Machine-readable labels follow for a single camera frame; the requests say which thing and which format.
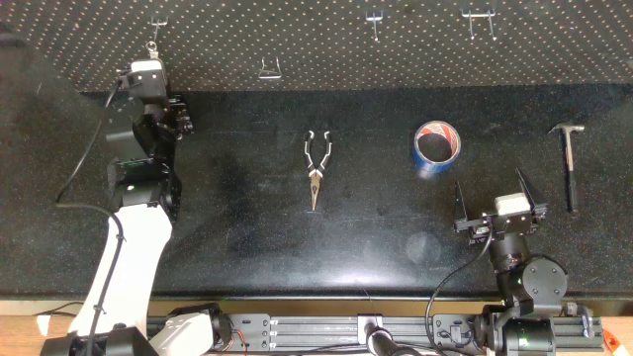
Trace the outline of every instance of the hammer handle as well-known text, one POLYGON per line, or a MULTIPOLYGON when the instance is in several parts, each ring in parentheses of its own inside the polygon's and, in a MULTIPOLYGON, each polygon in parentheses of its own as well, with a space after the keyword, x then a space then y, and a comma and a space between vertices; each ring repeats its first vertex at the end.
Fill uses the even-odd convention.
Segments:
POLYGON ((577 216, 579 214, 578 211, 578 194, 576 193, 576 175, 573 170, 570 170, 568 175, 568 194, 570 198, 570 213, 573 216, 577 216))

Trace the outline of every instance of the pliers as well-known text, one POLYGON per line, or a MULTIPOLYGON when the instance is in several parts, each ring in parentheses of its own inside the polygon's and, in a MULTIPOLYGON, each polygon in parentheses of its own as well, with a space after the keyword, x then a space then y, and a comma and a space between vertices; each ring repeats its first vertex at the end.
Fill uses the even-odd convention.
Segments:
POLYGON ((304 144, 304 158, 306 159, 306 164, 308 165, 308 177, 310 177, 310 192, 313 196, 313 211, 317 206, 317 197, 318 197, 318 187, 320 180, 323 178, 323 173, 325 172, 325 167, 329 162, 329 158, 332 154, 332 142, 329 140, 329 132, 326 132, 325 137, 325 156, 323 160, 320 162, 318 167, 315 167, 313 163, 313 159, 311 157, 311 151, 313 146, 313 138, 315 138, 315 133, 312 131, 309 132, 308 138, 304 144))

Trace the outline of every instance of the tape roll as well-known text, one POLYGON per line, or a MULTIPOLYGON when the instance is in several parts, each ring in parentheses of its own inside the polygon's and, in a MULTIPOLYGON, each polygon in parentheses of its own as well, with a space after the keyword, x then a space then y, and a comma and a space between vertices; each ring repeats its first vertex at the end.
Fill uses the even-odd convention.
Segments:
POLYGON ((462 140, 452 126, 440 121, 432 121, 422 125, 415 133, 415 139, 413 140, 413 160, 417 165, 418 175, 425 178, 429 175, 445 171, 455 161, 461 149, 462 140), (451 148, 451 156, 448 159, 444 161, 434 161, 422 154, 419 147, 419 140, 427 134, 437 134, 448 141, 451 148))

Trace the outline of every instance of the wooden table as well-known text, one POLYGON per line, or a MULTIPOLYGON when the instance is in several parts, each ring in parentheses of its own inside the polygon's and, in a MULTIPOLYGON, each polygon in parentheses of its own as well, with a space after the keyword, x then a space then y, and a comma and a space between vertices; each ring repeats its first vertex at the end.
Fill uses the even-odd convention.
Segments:
MULTIPOLYGON (((40 355, 44 340, 66 334, 72 321, 69 316, 53 316, 48 327, 48 337, 40 334, 34 316, 0 316, 0 356, 40 355)), ((633 351, 633 317, 603 317, 602 325, 611 331, 629 351, 633 351)), ((582 356, 610 355, 583 353, 582 356)))

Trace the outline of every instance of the speckled black surface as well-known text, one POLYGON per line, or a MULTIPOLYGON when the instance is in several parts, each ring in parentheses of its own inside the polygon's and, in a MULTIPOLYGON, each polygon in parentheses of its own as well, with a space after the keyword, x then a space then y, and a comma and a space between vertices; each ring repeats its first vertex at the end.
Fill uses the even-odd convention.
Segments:
MULTIPOLYGON (((17 101, 2 111, 2 298, 85 296, 105 242, 104 217, 52 205, 102 115, 103 96, 55 83, 37 95, 37 81, 10 93, 17 101)), ((177 150, 182 209, 156 273, 157 298, 428 297, 481 247, 452 230, 453 182, 476 213, 518 192, 517 166, 549 202, 530 248, 566 265, 568 295, 633 296, 630 86, 186 97, 196 133, 177 150), (420 181, 411 136, 431 120, 457 129, 462 152, 449 171, 420 181), (577 222, 566 213, 561 136, 546 134, 566 120, 587 126, 573 137, 577 222), (333 141, 314 213, 302 157, 307 130, 329 130, 333 141)), ((133 115, 131 104, 119 100, 108 115, 133 115)), ((322 139, 314 150, 322 155, 322 139)), ((111 159, 101 139, 67 199, 105 204, 111 159)), ((495 290, 492 267, 481 261, 444 296, 495 290)))

